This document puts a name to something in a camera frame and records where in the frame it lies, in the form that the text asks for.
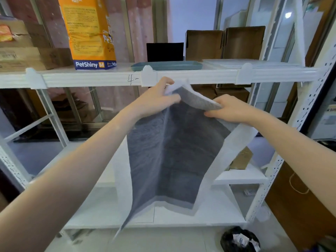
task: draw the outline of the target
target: black trash bag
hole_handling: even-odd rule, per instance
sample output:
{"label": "black trash bag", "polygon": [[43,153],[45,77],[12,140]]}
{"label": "black trash bag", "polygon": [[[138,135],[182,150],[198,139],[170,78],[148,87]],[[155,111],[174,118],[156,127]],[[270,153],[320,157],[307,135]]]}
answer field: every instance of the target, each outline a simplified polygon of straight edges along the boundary
{"label": "black trash bag", "polygon": [[236,226],[220,239],[224,252],[259,252],[260,242],[254,233]]}

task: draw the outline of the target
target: person's left hand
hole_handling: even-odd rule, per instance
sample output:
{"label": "person's left hand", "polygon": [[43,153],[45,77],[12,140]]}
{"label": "person's left hand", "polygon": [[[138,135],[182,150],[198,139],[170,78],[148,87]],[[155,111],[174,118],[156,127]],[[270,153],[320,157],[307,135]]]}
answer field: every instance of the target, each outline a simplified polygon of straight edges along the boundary
{"label": "person's left hand", "polygon": [[128,107],[138,118],[144,118],[162,111],[174,103],[179,103],[181,101],[179,94],[164,95],[166,84],[174,84],[174,81],[171,78],[162,77],[155,86],[149,88]]}

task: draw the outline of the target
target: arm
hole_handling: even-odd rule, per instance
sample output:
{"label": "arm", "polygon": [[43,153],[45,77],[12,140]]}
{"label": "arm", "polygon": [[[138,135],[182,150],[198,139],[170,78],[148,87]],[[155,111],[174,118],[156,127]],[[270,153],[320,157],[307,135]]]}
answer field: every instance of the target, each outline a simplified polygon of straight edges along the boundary
{"label": "arm", "polygon": [[134,124],[180,101],[179,95],[163,96],[166,83],[173,81],[163,77],[0,213],[0,251],[47,248],[89,195]]}
{"label": "arm", "polygon": [[221,110],[208,117],[255,127],[292,167],[306,186],[336,216],[336,153],[288,126],[271,114],[229,95],[215,99]]}

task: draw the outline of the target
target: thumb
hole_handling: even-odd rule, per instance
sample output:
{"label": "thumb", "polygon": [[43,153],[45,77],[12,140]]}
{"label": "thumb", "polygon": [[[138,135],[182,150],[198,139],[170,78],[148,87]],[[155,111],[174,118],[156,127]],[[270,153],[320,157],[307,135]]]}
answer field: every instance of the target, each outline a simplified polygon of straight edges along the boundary
{"label": "thumb", "polygon": [[163,109],[169,107],[170,105],[174,103],[179,103],[181,101],[181,97],[179,94],[173,94],[168,96],[163,96],[160,99],[160,105]]}
{"label": "thumb", "polygon": [[219,118],[221,116],[221,110],[209,110],[204,112],[204,115],[208,118]]}

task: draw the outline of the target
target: blue label band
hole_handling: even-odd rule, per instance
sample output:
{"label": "blue label band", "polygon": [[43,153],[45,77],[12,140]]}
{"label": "blue label band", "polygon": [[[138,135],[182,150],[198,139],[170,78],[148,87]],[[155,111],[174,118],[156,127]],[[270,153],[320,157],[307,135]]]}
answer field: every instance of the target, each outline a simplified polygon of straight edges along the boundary
{"label": "blue label band", "polygon": [[76,70],[107,70],[117,66],[115,60],[74,60]]}

